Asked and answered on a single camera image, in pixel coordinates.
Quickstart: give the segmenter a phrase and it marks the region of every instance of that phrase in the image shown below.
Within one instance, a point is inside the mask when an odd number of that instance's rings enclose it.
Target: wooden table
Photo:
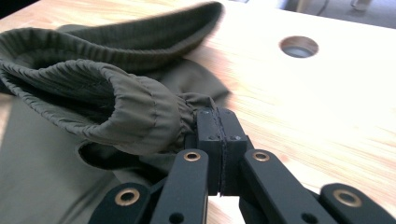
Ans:
[[[135,20],[190,0],[41,0],[0,20],[0,31]],[[396,30],[224,2],[217,31],[187,57],[231,91],[233,110],[256,148],[275,153],[308,189],[340,182],[396,217]],[[283,53],[302,35],[313,57]],[[7,104],[2,105],[7,114]],[[243,223],[236,198],[211,198],[208,223]]]

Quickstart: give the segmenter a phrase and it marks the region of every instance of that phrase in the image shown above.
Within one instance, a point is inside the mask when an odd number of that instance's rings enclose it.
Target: clothing item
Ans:
[[[183,59],[221,8],[0,34],[0,78],[20,98],[0,150],[0,223],[87,223],[109,189],[166,175],[195,111],[228,94]]]
[[[197,92],[180,86],[190,86],[190,77],[173,80],[195,66],[180,59],[213,30],[220,13],[221,4],[206,3],[67,33],[7,31],[0,34],[0,78],[41,116],[95,143],[135,155],[178,149],[192,132],[196,108],[227,94],[201,68],[195,71],[209,78],[210,92],[206,84]]]

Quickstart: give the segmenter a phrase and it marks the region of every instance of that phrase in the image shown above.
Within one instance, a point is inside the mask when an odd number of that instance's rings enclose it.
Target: metal grommet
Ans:
[[[116,195],[115,201],[119,206],[128,206],[139,200],[140,193],[137,189],[122,189]]]
[[[334,198],[344,205],[349,207],[360,207],[361,206],[361,199],[354,193],[346,190],[346,189],[337,189],[335,190],[332,195]]]
[[[184,160],[186,161],[198,161],[199,159],[201,159],[201,155],[199,153],[188,152],[184,154]]]
[[[255,152],[253,153],[253,158],[256,161],[269,161],[270,160],[270,156],[264,152]]]

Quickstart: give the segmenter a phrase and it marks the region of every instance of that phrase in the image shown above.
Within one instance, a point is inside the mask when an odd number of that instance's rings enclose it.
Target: fabric fold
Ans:
[[[0,78],[41,116],[70,133],[135,155],[180,148],[206,92],[171,92],[162,70],[214,29],[212,2],[140,21],[69,33],[25,28],[0,34]],[[158,80],[145,74],[159,73]],[[219,83],[216,96],[227,89]]]

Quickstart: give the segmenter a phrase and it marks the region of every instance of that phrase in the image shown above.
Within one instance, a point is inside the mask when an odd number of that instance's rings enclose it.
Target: wood grain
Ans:
[[[396,217],[396,31],[223,3],[217,31],[187,58],[232,91],[228,107],[255,147],[275,153],[308,189],[345,183]],[[108,24],[190,4],[41,0],[0,20],[0,31]],[[318,53],[284,54],[279,43],[293,35],[316,41]],[[243,223],[237,200],[212,198],[208,223]]]

